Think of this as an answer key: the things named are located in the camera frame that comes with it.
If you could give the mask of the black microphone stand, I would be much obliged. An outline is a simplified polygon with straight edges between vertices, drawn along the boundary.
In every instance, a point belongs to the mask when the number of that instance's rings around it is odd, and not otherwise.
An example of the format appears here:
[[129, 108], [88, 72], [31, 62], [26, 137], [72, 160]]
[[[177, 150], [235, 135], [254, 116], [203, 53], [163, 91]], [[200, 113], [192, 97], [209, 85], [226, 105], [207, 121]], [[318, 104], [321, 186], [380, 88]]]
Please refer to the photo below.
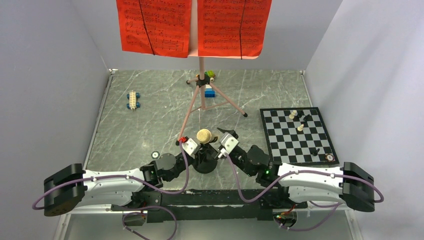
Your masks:
[[193, 168], [200, 174], [208, 174], [216, 169], [218, 151], [209, 143], [201, 143], [199, 150], [194, 154]]

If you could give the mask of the cream toy microphone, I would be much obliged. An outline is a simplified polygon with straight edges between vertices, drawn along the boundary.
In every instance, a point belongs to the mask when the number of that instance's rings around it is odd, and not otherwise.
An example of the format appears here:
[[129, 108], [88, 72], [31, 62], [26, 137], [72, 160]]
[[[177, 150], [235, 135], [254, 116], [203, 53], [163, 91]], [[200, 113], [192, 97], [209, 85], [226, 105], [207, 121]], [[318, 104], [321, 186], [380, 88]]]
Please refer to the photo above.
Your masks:
[[210, 130], [203, 128], [197, 132], [196, 139], [201, 144], [209, 144], [217, 142], [219, 137], [216, 134], [213, 134]]

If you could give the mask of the pink music stand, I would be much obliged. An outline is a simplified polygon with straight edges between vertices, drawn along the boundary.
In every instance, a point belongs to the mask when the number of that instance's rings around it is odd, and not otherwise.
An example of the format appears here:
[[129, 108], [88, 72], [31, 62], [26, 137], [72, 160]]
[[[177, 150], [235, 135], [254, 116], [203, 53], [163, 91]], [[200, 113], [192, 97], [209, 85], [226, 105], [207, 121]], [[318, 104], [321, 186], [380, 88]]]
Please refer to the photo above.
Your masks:
[[226, 103], [231, 104], [244, 117], [247, 113], [211, 83], [205, 73], [205, 58], [256, 59], [262, 52], [265, 31], [271, 10], [270, 0], [198, 0], [196, 1], [195, 28], [197, 40], [192, 47], [192, 56], [199, 61], [196, 78], [187, 80], [195, 83], [194, 94], [187, 109], [178, 137], [183, 137], [187, 121], [197, 95], [201, 95], [202, 110], [206, 110], [205, 88], [210, 85]]

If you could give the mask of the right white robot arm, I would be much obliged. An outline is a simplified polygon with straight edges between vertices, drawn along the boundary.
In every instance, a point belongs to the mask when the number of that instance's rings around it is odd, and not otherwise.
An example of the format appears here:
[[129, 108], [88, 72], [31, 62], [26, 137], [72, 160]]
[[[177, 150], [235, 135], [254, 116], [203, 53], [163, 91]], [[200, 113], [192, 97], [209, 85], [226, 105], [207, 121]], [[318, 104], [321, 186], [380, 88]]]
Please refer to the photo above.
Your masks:
[[276, 202], [288, 208], [304, 202], [332, 202], [345, 204], [360, 212], [374, 212], [375, 204], [384, 197], [374, 185], [374, 177], [356, 163], [345, 162], [342, 167], [306, 167], [290, 163], [273, 163], [257, 145], [248, 151], [239, 147], [238, 135], [234, 130], [220, 128], [218, 158], [227, 158], [231, 167], [240, 170], [265, 189], [252, 202], [261, 198], [273, 187], [282, 190], [276, 193]]

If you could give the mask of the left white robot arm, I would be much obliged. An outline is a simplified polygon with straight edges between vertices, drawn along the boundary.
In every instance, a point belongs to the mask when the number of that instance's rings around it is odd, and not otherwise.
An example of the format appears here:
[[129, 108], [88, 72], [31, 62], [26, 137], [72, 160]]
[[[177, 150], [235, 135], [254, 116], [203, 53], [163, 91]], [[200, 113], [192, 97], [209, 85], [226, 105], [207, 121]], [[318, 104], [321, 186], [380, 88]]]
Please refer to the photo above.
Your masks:
[[162, 190], [164, 182], [171, 182], [187, 167], [202, 174], [212, 172], [217, 166], [217, 151], [202, 144], [194, 152], [181, 150], [179, 154], [165, 153], [139, 168], [124, 171], [84, 170], [74, 163], [47, 177], [43, 182], [43, 214], [55, 217], [82, 206], [110, 204], [137, 210], [149, 201], [144, 192]]

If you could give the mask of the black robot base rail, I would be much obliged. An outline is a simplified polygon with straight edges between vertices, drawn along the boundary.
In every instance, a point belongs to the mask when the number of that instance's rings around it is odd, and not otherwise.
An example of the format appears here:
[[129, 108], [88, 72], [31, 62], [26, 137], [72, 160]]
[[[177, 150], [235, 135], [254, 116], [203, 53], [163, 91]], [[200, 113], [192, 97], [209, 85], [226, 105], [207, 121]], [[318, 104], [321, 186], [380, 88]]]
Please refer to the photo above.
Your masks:
[[306, 202], [295, 203], [288, 198], [288, 188], [272, 188], [253, 203], [246, 203], [235, 189], [189, 189], [179, 194], [159, 191], [135, 193], [130, 203], [111, 205], [111, 211], [130, 211], [149, 207], [146, 221], [162, 223], [173, 218], [164, 210], [170, 210], [179, 221], [256, 219], [271, 221], [274, 215], [288, 210], [306, 209]]

